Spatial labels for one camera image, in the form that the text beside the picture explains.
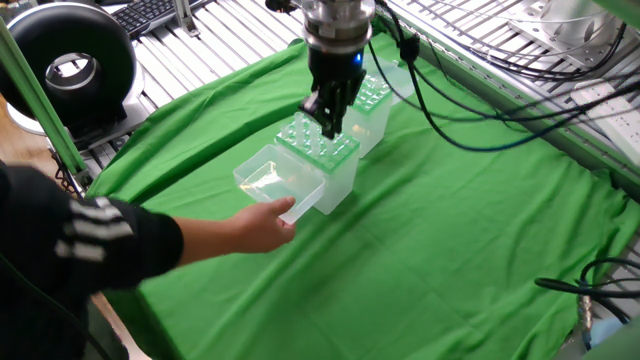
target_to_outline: green metal pole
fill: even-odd
[[[69,171],[75,175],[85,170],[87,166],[82,160],[82,156],[73,144],[2,18],[0,18],[0,65],[4,66],[16,84]]]

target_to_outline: black sleeve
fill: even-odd
[[[0,163],[0,252],[47,292],[133,287],[174,268],[182,249],[168,216],[114,199],[75,200],[35,169]]]

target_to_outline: cable bundle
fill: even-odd
[[[369,43],[369,49],[371,50],[371,55],[373,56],[374,62],[376,63],[376,67],[378,68],[378,71],[380,72],[381,76],[383,77],[383,79],[385,80],[385,82],[387,83],[387,85],[389,85],[390,89],[398,96],[400,97],[405,103],[409,104],[410,106],[420,110],[423,112],[425,118],[427,119],[427,121],[429,122],[429,124],[432,126],[432,128],[436,131],[436,133],[438,133],[438,135],[440,135],[440,137],[442,137],[444,140],[446,140],[448,143],[463,149],[463,150],[468,150],[468,151],[476,151],[476,152],[495,152],[495,151],[502,151],[502,150],[507,150],[507,149],[511,149],[523,144],[526,144],[532,140],[535,140],[537,138],[540,138],[542,136],[547,135],[548,133],[552,132],[553,130],[559,129],[561,127],[564,127],[566,125],[568,125],[571,121],[573,121],[574,119],[576,119],[577,117],[579,117],[580,115],[585,114],[587,111],[593,109],[594,107],[608,101],[611,100],[613,98],[619,97],[619,96],[623,96],[629,93],[632,93],[634,91],[638,91],[640,90],[640,81],[636,81],[633,82],[632,84],[629,84],[627,86],[624,86],[620,89],[618,89],[617,91],[615,91],[614,93],[599,99],[597,101],[593,101],[591,103],[588,104],[584,104],[584,105],[580,105],[580,106],[575,106],[571,109],[566,109],[566,110],[562,110],[562,111],[558,111],[558,112],[554,112],[554,113],[550,113],[550,114],[545,114],[545,115],[539,115],[539,116],[530,116],[530,117],[520,117],[518,116],[519,113],[522,113],[524,110],[530,109],[535,107],[536,105],[539,105],[541,103],[550,101],[550,100],[554,100],[557,99],[559,96],[563,96],[563,95],[567,95],[569,93],[571,93],[571,91],[567,91],[555,96],[551,96],[551,97],[546,97],[540,101],[536,101],[533,103],[529,103],[527,105],[521,106],[521,107],[517,107],[511,110],[508,110],[506,112],[503,112],[502,114],[496,113],[496,114],[488,114],[488,113],[484,113],[481,111],[478,111],[476,109],[473,109],[469,106],[466,106],[465,104],[462,104],[461,102],[453,99],[451,96],[447,95],[444,91],[442,91],[441,89],[437,88],[431,81],[429,81],[429,79],[427,79],[426,76],[424,76],[424,74],[422,74],[422,72],[420,72],[419,69],[416,68],[414,62],[417,59],[417,52],[416,52],[416,46],[419,47],[419,39],[417,38],[417,35],[413,35],[409,38],[405,37],[405,34],[403,32],[403,29],[400,25],[400,21],[398,20],[398,17],[396,16],[395,12],[393,10],[391,10],[391,8],[389,7],[389,5],[386,3],[386,1],[384,0],[376,0],[376,4],[378,6],[380,6],[386,13],[389,14],[389,16],[391,17],[392,23],[393,23],[393,27],[391,25],[389,25],[386,21],[382,21],[382,23],[385,25],[385,27],[387,27],[387,29],[389,30],[390,35],[394,38],[394,40],[396,41],[398,47],[400,48],[400,53],[401,53],[401,58],[407,62],[407,66],[409,69],[409,74],[411,75],[411,81],[413,83],[413,86],[416,90],[416,95],[418,98],[418,102],[419,104],[415,104],[410,102],[407,99],[404,99],[402,96],[400,96],[400,94],[398,93],[398,91],[396,89],[393,88],[393,86],[389,83],[389,81],[387,80],[386,76],[384,75],[380,64],[378,62],[378,59],[375,55],[375,50],[373,49],[373,46],[371,45],[371,43]],[[616,41],[614,42],[614,45],[611,46],[611,48],[609,49],[608,54],[603,58],[603,61],[599,62],[598,64],[596,64],[593,68],[590,68],[588,70],[585,71],[578,71],[578,72],[573,72],[573,73],[561,73],[561,72],[550,72],[550,71],[542,71],[542,70],[538,70],[538,69],[534,69],[535,71],[542,71],[545,74],[539,74],[538,76],[536,76],[536,78],[544,78],[548,75],[553,75],[553,76],[562,76],[563,77],[563,81],[568,81],[568,80],[573,80],[579,77],[583,77],[587,74],[593,73],[594,71],[597,71],[598,69],[602,68],[606,62],[608,62],[611,57],[613,57],[613,54],[615,53],[616,49],[618,48],[618,45],[620,44],[620,41],[622,40],[622,36],[624,34],[624,30],[626,29],[626,25],[622,25],[620,28],[620,31],[618,32],[618,35],[616,37]],[[434,57],[436,59],[436,61],[438,62],[438,64],[440,64],[440,60],[438,58],[438,55],[435,51],[435,49],[433,48],[433,44],[431,43],[431,41],[429,40],[429,45],[431,45],[431,50],[433,51]],[[632,75],[622,75],[619,76],[620,78],[624,78],[624,79],[628,79],[630,78]],[[434,91],[436,91],[438,94],[440,94],[442,97],[444,97],[445,99],[447,99],[448,101],[452,102],[453,104],[467,110],[470,111],[476,115],[479,115],[479,117],[477,118],[453,118],[447,115],[443,115],[443,114],[436,114],[436,113],[431,113],[428,109],[427,106],[424,102],[424,98],[422,96],[422,91],[420,89],[420,86],[418,85],[418,80],[417,77],[420,77],[420,79],[422,79],[429,87],[431,87]],[[625,114],[628,113],[630,111],[635,111],[635,109],[631,109],[631,110],[626,110],[623,112],[620,112],[618,114],[611,114],[608,115],[612,116],[612,115],[621,115],[621,114]],[[520,139],[518,141],[509,143],[509,144],[504,144],[504,145],[498,145],[498,146],[493,146],[493,147],[476,147],[476,146],[469,146],[466,144],[462,144],[458,141],[456,141],[455,139],[451,138],[450,136],[448,136],[445,132],[442,131],[442,129],[435,123],[435,121],[433,120],[433,117],[437,117],[437,118],[441,118],[441,119],[445,119],[445,120],[450,120],[450,121],[460,121],[460,122],[475,122],[475,121],[484,121],[484,120],[499,120],[499,121],[503,121],[503,122],[518,122],[518,123],[523,123],[523,122],[528,122],[528,121],[537,121],[537,120],[544,120],[544,119],[553,119],[556,118],[558,116],[565,116],[566,117],[564,119],[561,120],[557,120],[553,125],[550,125],[546,128],[544,128],[543,130],[533,133],[530,136],[527,136],[523,139]]]

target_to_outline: black jacket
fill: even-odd
[[[182,248],[168,216],[114,199],[75,200],[37,170],[0,162],[0,254],[81,321],[91,294],[169,271]],[[0,359],[77,359],[84,346],[0,259]]]

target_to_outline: green screen fabric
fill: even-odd
[[[389,38],[374,46],[396,59]],[[491,110],[419,67],[456,99]],[[310,84],[306,50],[295,46],[172,102],[90,195],[174,216],[232,216],[252,203],[234,168],[273,143]],[[424,88],[433,111],[471,116]],[[473,145],[525,136],[499,122],[443,129]],[[353,193],[329,216],[305,214],[291,244],[108,296],[157,359],[547,360],[575,324],[576,300],[533,280],[570,281],[597,256],[618,255],[639,224],[636,203],[542,140],[466,152],[398,104],[360,160]]]

